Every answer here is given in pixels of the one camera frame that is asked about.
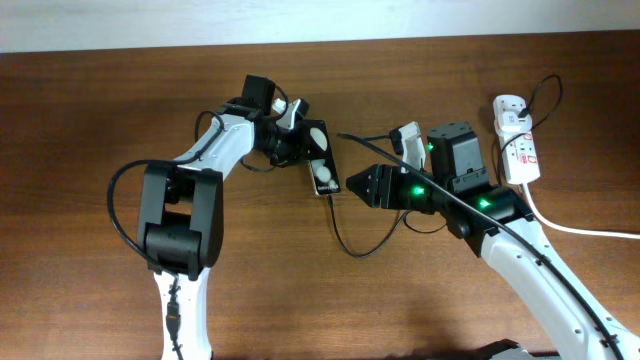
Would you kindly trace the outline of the black smartphone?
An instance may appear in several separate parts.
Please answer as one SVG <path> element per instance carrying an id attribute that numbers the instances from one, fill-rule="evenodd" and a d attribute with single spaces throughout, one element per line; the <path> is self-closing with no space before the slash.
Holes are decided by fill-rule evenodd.
<path id="1" fill-rule="evenodd" d="M 309 163 L 312 184 L 317 196 L 329 196 L 341 191 L 340 180 L 328 138 L 328 154 L 324 159 L 306 160 Z"/>

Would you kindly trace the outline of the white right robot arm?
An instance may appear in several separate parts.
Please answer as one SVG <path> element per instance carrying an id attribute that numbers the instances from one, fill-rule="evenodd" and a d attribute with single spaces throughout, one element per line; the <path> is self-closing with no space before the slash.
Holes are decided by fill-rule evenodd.
<path id="1" fill-rule="evenodd" d="M 491 184 L 476 134 L 450 123 L 423 134 L 417 123 L 390 133 L 393 174 L 377 206 L 439 213 L 516 292 L 564 359 L 636 359 L 639 338 L 618 322 L 561 259 L 532 209 Z"/>

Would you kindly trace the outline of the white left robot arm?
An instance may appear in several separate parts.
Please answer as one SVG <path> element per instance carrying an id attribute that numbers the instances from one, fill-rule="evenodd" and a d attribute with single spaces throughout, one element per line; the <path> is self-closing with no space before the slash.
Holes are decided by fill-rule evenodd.
<path id="1" fill-rule="evenodd" d="M 165 359 L 213 356 L 207 283 L 223 242 L 224 181 L 244 156 L 258 150 L 276 168 L 306 163 L 317 195 L 341 190 L 325 122 L 307 118 L 303 99 L 275 98 L 278 89 L 247 76 L 187 152 L 145 169 L 137 243 L 160 293 Z"/>

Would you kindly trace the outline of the white USB charger adapter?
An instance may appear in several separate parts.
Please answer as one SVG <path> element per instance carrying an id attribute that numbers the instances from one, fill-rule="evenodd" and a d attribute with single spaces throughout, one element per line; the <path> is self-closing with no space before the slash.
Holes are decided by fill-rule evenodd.
<path id="1" fill-rule="evenodd" d="M 496 116 L 494 127 L 500 137 L 526 133 L 532 128 L 532 117 L 520 117 L 519 112 L 503 112 Z"/>

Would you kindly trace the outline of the white power strip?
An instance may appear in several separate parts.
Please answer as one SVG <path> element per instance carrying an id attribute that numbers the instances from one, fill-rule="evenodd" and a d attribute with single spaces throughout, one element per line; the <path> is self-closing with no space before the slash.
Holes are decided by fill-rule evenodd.
<path id="1" fill-rule="evenodd" d="M 528 113 L 520 115 L 525 108 L 525 100 L 516 95 L 499 95 L 493 101 L 495 119 L 498 114 L 507 111 L 519 112 L 520 117 L 530 115 Z M 509 184 L 527 184 L 540 177 L 540 167 L 531 130 L 517 135 L 498 136 L 498 139 L 500 148 L 504 148 L 501 159 L 505 179 Z"/>

